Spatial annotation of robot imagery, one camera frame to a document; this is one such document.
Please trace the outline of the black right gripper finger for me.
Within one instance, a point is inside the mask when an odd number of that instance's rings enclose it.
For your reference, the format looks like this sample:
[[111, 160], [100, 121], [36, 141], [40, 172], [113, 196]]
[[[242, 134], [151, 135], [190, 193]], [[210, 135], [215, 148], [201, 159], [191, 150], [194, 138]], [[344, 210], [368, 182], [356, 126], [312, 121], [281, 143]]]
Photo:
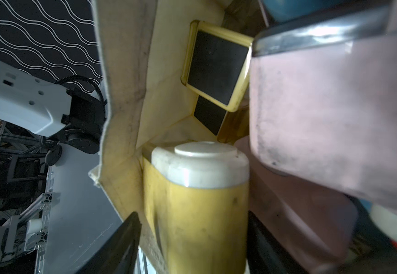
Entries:
[[142, 224], [132, 212], [79, 274], [132, 274], [136, 265]]

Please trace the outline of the cream tote bag green handles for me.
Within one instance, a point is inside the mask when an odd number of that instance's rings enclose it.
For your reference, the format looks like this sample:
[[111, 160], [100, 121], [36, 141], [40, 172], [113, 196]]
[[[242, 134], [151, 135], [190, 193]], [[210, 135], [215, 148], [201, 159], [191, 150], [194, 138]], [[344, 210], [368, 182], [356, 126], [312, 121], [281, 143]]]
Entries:
[[93, 6], [110, 114], [91, 177], [123, 221], [138, 213], [139, 247], [156, 270], [170, 274], [144, 212], [144, 158], [154, 147], [218, 142], [217, 133], [194, 115], [205, 98], [185, 87], [181, 75], [190, 23], [220, 26], [224, 12], [213, 1], [96, 1]]

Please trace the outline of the pink pencil sharpener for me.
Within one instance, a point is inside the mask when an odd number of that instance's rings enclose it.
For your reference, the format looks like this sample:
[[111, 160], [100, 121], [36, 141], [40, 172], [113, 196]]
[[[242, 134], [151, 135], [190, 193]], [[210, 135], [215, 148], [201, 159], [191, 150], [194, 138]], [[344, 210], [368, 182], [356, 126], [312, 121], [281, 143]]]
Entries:
[[271, 168], [397, 210], [397, 32], [253, 58], [250, 148]]

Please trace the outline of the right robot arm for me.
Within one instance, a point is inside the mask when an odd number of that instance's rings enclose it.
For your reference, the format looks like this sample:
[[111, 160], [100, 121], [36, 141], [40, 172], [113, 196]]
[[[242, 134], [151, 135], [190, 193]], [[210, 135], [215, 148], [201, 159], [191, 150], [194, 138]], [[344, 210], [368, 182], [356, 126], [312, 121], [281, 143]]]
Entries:
[[[100, 151], [106, 120], [103, 95], [95, 98], [26, 74], [0, 61], [0, 119], [87, 154]], [[141, 223], [132, 213], [80, 270], [81, 274], [132, 274]]]

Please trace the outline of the gold square pencil sharpener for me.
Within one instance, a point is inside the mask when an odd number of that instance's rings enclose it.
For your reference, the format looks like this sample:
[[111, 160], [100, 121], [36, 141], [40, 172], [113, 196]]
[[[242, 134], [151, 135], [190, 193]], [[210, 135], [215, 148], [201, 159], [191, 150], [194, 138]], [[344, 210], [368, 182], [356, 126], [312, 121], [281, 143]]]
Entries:
[[236, 112], [250, 80], [253, 38], [194, 20], [181, 83], [228, 112]]

